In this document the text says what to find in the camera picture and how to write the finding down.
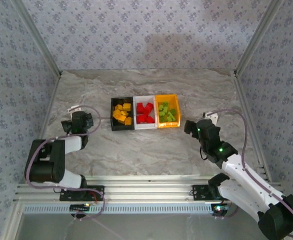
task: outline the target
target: metal extrusion frame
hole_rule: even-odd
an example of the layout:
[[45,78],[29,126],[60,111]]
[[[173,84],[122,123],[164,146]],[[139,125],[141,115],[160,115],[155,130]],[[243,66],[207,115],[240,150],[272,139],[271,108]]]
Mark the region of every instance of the metal extrusion frame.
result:
[[[194,201],[192,185],[206,185],[212,176],[86,176],[88,185],[104,185],[105,214],[211,214],[211,204],[220,200]],[[273,183],[279,189],[279,183]],[[71,214],[71,204],[61,202],[52,189],[35,189],[19,184],[1,240],[14,240],[25,214]],[[101,204],[91,204],[89,213],[97,213]]]

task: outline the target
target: gray marble table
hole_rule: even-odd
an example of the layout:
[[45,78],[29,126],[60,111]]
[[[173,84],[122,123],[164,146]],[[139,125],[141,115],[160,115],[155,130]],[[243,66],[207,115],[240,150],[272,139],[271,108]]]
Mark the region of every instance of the gray marble table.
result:
[[[158,94],[178,95],[180,128],[111,131],[111,98]],[[186,120],[199,120],[203,112],[219,108],[240,109],[232,78],[227,71],[64,71],[45,136],[63,135],[61,121],[70,119],[67,109],[80,104],[95,107],[103,117],[99,130],[89,137],[86,148],[66,156],[67,169],[83,175],[212,176],[220,169],[200,158],[199,142],[184,133],[184,123]],[[96,115],[92,115],[97,124]],[[241,118],[235,114],[221,113],[217,125],[221,127],[221,139],[241,152],[244,141]],[[254,169],[259,165],[250,140],[246,161]]]

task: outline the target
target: patterned wallpaper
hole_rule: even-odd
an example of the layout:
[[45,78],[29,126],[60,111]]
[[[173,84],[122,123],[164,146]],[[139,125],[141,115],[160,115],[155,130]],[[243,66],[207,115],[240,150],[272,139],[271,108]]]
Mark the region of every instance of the patterned wallpaper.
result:
[[61,70],[234,69],[269,0],[23,0]]
[[293,0],[285,0],[240,77],[274,181],[293,194]]
[[10,0],[0,0],[0,232],[55,79]]

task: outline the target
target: yellow storage bin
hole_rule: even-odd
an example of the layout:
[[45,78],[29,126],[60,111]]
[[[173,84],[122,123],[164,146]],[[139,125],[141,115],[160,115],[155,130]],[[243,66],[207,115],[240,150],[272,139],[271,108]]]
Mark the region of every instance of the yellow storage bin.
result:
[[[157,127],[158,128],[178,128],[180,127],[181,122],[181,113],[179,108],[179,102],[178,102],[178,96],[176,94],[168,94],[168,95],[155,95],[155,103],[156,103],[156,111],[157,111]],[[159,112],[163,112],[163,110],[159,110],[159,107],[162,107],[165,105],[165,103],[168,103],[165,115],[164,121],[161,116],[159,115]],[[175,114],[173,114],[175,120],[174,121],[168,121],[168,113],[171,112],[171,110],[175,110]]]

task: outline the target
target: red block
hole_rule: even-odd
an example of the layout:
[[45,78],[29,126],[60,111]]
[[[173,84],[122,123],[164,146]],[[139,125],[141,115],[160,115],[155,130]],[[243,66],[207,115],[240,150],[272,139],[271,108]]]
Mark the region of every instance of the red block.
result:
[[143,106],[142,102],[138,102],[136,105],[136,114],[144,114],[145,107]]
[[146,121],[147,121],[147,116],[145,116],[145,115],[136,116],[136,123],[137,124],[142,124],[142,123],[145,123]]
[[144,109],[144,114],[149,115],[153,109],[153,104],[151,102],[148,102]]
[[146,118],[146,122],[147,122],[148,124],[154,124],[156,121],[153,119],[153,117],[148,116],[148,117]]

